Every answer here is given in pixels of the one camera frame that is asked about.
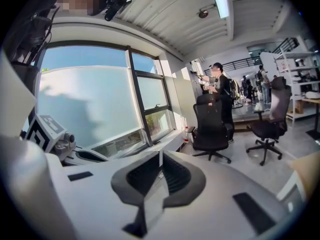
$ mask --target shelving unit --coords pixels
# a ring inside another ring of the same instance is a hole
[[[292,88],[292,96],[290,98],[290,100],[292,101],[292,113],[287,112],[287,118],[292,120],[292,126],[294,126],[295,123],[295,119],[299,119],[299,118],[304,118],[304,117],[308,117],[308,116],[312,116],[316,114],[316,108],[315,107],[307,107],[305,109],[303,109],[303,113],[299,114],[296,113],[296,101],[302,100],[303,97],[302,95],[295,95],[294,89],[295,86],[299,87],[299,86],[303,86],[303,85],[312,85],[312,84],[319,84],[319,81],[312,81],[312,82],[294,82],[293,81],[293,72],[297,72],[297,71],[308,71],[308,70],[313,70],[313,69],[318,69],[319,67],[317,66],[313,66],[313,61],[312,61],[312,56],[314,56],[315,53],[314,52],[284,52],[283,49],[281,49],[281,53],[279,55],[277,55],[275,57],[275,60],[283,60],[284,61],[284,65],[285,68],[279,70],[279,76],[280,74],[286,74],[288,76],[288,78],[290,79],[290,83],[287,83],[287,85],[291,86]],[[301,66],[301,67],[290,67],[290,62],[289,59],[304,59],[305,60],[305,64],[306,66]]]

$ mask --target bottle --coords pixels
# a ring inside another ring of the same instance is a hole
[[[189,128],[188,128],[188,126],[186,126],[186,127],[184,128],[184,131],[183,131],[183,141],[184,141],[184,143],[189,143],[188,130],[189,130]]]

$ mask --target headrest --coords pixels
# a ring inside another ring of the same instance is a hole
[[[210,94],[210,93],[200,95],[198,98],[196,98],[197,105],[214,103],[216,101],[217,101],[217,97],[214,94]]]
[[[283,90],[286,88],[286,79],[283,76],[279,76],[272,80],[271,87],[274,90]]]

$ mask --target chair base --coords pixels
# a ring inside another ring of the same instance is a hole
[[[215,157],[218,157],[218,158],[225,158],[227,163],[228,164],[231,164],[231,159],[224,156],[223,154],[219,154],[218,152],[202,152],[202,153],[199,153],[199,154],[194,154],[193,157],[200,157],[200,156],[206,156],[206,155],[209,155],[209,161],[211,161],[211,157],[212,156],[215,156]]]
[[[282,158],[282,153],[275,149],[274,146],[275,146],[275,142],[272,141],[272,142],[269,142],[269,140],[267,139],[265,142],[261,141],[261,140],[256,140],[255,141],[255,144],[260,144],[259,146],[253,146],[253,147],[250,147],[246,150],[247,153],[250,152],[250,150],[260,150],[260,149],[264,149],[264,156],[263,156],[263,161],[260,162],[260,165],[263,166],[265,164],[265,161],[266,161],[266,156],[267,156],[267,150],[270,150],[272,152],[275,152],[276,154],[278,154],[278,160],[281,160]]]

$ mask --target window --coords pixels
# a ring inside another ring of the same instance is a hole
[[[138,77],[138,83],[145,110],[167,105],[164,87],[160,79]]]
[[[40,61],[47,70],[41,71],[37,112],[74,134],[79,147],[108,158],[136,153],[172,130],[157,63],[127,47],[48,48]]]
[[[132,59],[135,70],[158,74],[155,62],[152,58],[132,53]]]

